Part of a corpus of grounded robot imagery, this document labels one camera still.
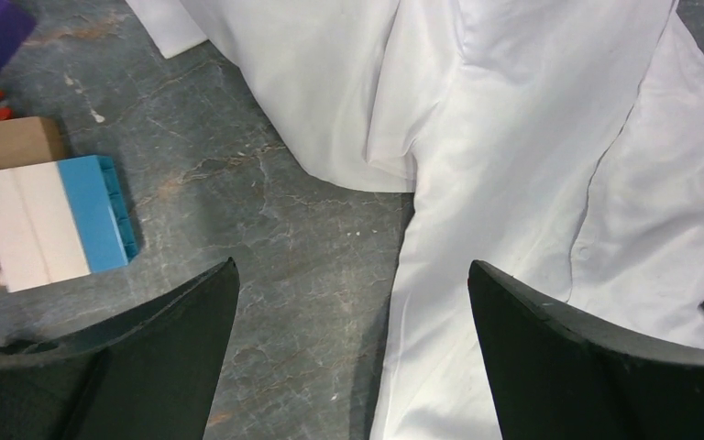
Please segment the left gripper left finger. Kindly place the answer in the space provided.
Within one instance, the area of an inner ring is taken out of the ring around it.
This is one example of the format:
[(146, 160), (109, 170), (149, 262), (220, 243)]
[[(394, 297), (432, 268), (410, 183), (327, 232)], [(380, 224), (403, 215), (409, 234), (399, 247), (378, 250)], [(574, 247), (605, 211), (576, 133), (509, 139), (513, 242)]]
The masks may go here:
[(97, 324), (0, 346), (0, 439), (200, 439), (236, 316), (233, 260)]

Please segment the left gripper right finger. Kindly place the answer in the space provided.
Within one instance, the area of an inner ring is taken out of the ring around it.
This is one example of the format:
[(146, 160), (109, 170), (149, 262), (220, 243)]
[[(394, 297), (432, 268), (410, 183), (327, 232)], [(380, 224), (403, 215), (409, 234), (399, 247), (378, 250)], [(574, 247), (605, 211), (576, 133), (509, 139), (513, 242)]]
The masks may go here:
[(555, 300), (484, 261), (467, 287), (506, 439), (704, 439), (704, 349)]

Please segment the white button shirt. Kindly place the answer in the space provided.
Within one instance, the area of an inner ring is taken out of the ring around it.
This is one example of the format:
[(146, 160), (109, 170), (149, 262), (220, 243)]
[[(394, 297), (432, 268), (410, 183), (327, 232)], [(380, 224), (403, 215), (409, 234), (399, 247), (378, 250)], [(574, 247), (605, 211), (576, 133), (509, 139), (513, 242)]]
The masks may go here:
[(465, 279), (486, 260), (704, 348), (704, 55), (674, 1), (134, 1), (212, 42), (300, 165), (414, 195), (375, 439), (497, 439)]

